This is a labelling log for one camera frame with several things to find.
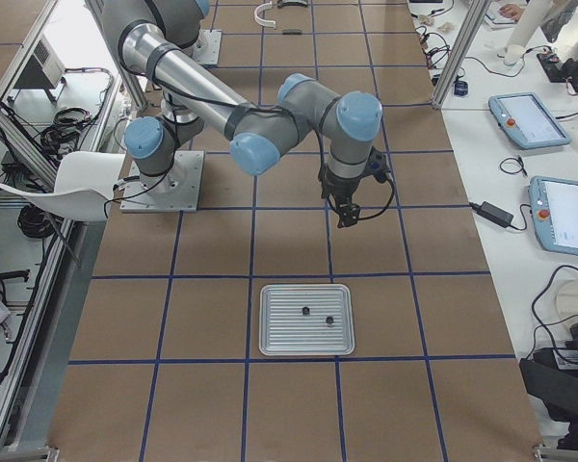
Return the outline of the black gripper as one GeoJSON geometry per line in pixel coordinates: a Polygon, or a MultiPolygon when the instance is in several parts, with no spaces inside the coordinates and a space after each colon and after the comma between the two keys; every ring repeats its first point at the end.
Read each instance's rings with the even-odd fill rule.
{"type": "Polygon", "coordinates": [[[359,221],[361,208],[353,202],[353,194],[363,177],[363,172],[352,178],[339,177],[332,172],[327,163],[323,163],[319,169],[321,197],[328,203],[331,210],[336,212],[338,228],[345,228],[350,223],[359,221]]]}

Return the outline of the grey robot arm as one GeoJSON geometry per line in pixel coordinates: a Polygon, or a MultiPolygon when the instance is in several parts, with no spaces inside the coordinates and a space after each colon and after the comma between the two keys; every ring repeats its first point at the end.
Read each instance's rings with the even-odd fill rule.
{"type": "Polygon", "coordinates": [[[229,142],[240,169],[259,176],[299,145],[309,133],[328,138],[320,160],[321,197],[338,216],[339,227],[363,219],[353,195],[372,176],[391,181],[390,169],[373,143],[381,129],[381,102],[352,91],[340,95],[300,73],[287,77],[276,105],[262,109],[190,57],[206,1],[106,1],[101,32],[124,71],[144,76],[165,97],[165,111],[133,121],[124,133],[127,153],[151,188],[165,180],[175,152],[206,126],[229,142]]]}

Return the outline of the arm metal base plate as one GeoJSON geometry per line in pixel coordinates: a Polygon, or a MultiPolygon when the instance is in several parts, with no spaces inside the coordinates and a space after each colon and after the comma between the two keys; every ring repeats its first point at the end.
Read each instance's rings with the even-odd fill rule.
{"type": "Polygon", "coordinates": [[[204,167],[204,152],[178,150],[172,169],[155,187],[159,178],[142,176],[135,162],[129,175],[140,179],[125,185],[120,210],[124,213],[194,213],[199,201],[199,190],[204,167]]]}
{"type": "Polygon", "coordinates": [[[202,66],[217,66],[223,33],[221,30],[200,30],[193,45],[193,60],[202,66]]]}

